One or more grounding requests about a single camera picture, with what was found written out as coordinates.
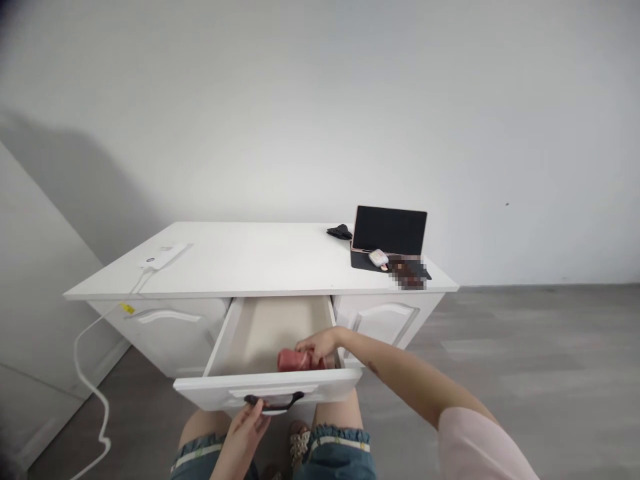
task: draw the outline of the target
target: cabinet door handle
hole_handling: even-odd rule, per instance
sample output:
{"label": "cabinet door handle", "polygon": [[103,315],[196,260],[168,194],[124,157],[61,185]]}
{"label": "cabinet door handle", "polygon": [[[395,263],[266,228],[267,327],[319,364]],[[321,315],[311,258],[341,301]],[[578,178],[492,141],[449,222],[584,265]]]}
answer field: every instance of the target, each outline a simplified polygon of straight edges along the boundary
{"label": "cabinet door handle", "polygon": [[190,313],[178,312],[176,310],[152,310],[139,313],[127,317],[127,320],[136,320],[138,323],[150,323],[160,318],[172,318],[176,320],[184,320],[190,322],[198,322],[202,319],[202,315],[192,315]]}
{"label": "cabinet door handle", "polygon": [[[296,403],[298,400],[300,400],[304,396],[305,394],[300,391],[295,392],[294,394],[291,395],[291,401],[287,405],[269,405],[267,407],[262,407],[262,414],[263,415],[280,415],[281,413],[285,413],[287,410],[289,410],[293,406],[294,403]],[[255,395],[247,395],[245,397],[245,402],[255,406],[255,404],[258,403],[258,397],[256,397]]]}

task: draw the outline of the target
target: leg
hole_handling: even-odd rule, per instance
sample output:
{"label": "leg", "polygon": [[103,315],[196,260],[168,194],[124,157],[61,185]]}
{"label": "leg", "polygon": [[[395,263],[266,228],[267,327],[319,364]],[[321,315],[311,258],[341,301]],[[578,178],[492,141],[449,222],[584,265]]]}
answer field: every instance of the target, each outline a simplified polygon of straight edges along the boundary
{"label": "leg", "polygon": [[[362,429],[362,417],[360,416],[360,404],[355,389],[351,391],[346,400],[341,402],[318,403],[313,416],[311,429],[306,423],[296,420],[291,424],[289,435],[312,431],[317,425],[333,425],[340,429]],[[294,472],[300,468],[302,458],[292,465]]]}
{"label": "leg", "polygon": [[313,417],[313,426],[334,425],[338,428],[362,429],[362,417],[360,416],[360,404],[355,389],[348,398],[342,402],[318,403]]}
{"label": "leg", "polygon": [[295,480],[311,478],[376,478],[369,434],[363,430],[355,389],[346,400],[315,408],[308,451],[294,469]]}
{"label": "leg", "polygon": [[185,427],[182,429],[178,448],[180,449],[188,442],[200,437],[206,437],[212,433],[215,433],[217,437],[221,437],[228,432],[230,425],[231,418],[226,413],[221,411],[207,412],[198,409],[187,420]]}
{"label": "leg", "polygon": [[[231,418],[225,412],[197,410],[182,430],[171,479],[209,480],[230,426]],[[258,480],[253,461],[244,479]]]}

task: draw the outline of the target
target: hand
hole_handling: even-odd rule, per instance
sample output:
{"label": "hand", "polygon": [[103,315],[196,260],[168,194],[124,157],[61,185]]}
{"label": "hand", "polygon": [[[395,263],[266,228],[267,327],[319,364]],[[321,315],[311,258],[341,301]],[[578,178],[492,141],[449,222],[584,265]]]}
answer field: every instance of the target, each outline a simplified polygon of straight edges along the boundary
{"label": "hand", "polygon": [[316,367],[320,360],[330,356],[338,347],[342,347],[348,330],[344,327],[332,327],[322,330],[295,345],[296,351],[308,351],[312,354],[311,364]]}
{"label": "hand", "polygon": [[255,407],[246,404],[231,421],[211,480],[244,478],[255,449],[271,422],[271,417],[261,415],[263,405],[262,399],[258,400]]}

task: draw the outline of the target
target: finger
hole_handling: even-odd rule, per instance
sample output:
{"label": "finger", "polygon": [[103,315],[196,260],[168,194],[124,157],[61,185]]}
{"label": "finger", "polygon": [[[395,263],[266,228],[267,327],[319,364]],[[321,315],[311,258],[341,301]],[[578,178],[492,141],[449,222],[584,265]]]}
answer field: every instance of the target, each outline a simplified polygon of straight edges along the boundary
{"label": "finger", "polygon": [[245,427],[248,429],[254,428],[255,423],[258,421],[258,419],[260,418],[260,414],[262,413],[263,405],[264,405],[264,400],[259,399],[258,402],[255,404],[255,407],[253,408],[253,410],[251,410],[251,413],[249,414],[245,422],[242,424],[241,428],[245,428]]}
{"label": "finger", "polygon": [[311,364],[314,367],[317,367],[318,364],[320,363],[320,360],[322,360],[322,355],[318,355],[316,352],[313,352],[312,356],[311,356]]}
{"label": "finger", "polygon": [[296,351],[305,351],[313,348],[313,344],[309,340],[300,340],[295,344],[294,350]]}
{"label": "finger", "polygon": [[262,415],[260,425],[256,426],[256,432],[258,434],[258,438],[262,438],[267,429],[269,428],[269,424],[271,423],[271,417]]}
{"label": "finger", "polygon": [[238,430],[238,427],[244,423],[247,416],[251,413],[252,408],[253,406],[250,403],[246,403],[245,406],[242,407],[242,410],[240,410],[231,421],[229,430],[232,432]]}

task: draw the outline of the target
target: wood-look floor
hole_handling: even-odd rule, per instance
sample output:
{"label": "wood-look floor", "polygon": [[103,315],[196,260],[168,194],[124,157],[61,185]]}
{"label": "wood-look floor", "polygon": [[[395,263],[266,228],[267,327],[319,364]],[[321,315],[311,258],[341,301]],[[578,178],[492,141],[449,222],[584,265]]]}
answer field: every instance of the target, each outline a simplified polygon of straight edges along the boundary
{"label": "wood-look floor", "polygon": [[[408,350],[469,388],[544,480],[640,479],[640,287],[486,288],[448,294]],[[130,349],[101,386],[108,456],[86,479],[168,477],[194,406]],[[358,384],[382,479],[436,479],[435,432],[366,371]],[[311,418],[312,409],[295,416]],[[33,480],[90,463],[102,405],[90,398],[40,456]],[[284,461],[277,418],[257,456]]]}

